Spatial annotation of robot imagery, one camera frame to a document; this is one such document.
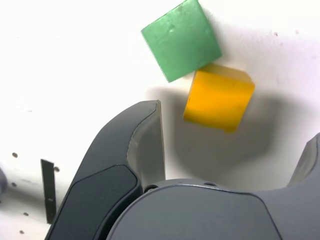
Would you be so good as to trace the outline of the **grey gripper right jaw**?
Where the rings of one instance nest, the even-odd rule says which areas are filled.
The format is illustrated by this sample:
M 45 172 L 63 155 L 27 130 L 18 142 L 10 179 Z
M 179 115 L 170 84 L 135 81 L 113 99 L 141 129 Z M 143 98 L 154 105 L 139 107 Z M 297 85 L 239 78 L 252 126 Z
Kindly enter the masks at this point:
M 287 187 L 241 192 L 170 181 L 135 200 L 109 240 L 317 240 L 320 137 L 307 142 Z

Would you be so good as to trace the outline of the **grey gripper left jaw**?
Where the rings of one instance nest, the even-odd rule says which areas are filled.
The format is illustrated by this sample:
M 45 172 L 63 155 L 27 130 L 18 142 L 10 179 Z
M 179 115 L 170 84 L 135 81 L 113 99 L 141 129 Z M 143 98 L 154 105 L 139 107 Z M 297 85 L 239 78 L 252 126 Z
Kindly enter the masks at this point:
M 141 101 L 115 116 L 96 135 L 46 238 L 106 239 L 144 188 L 165 178 L 161 102 Z

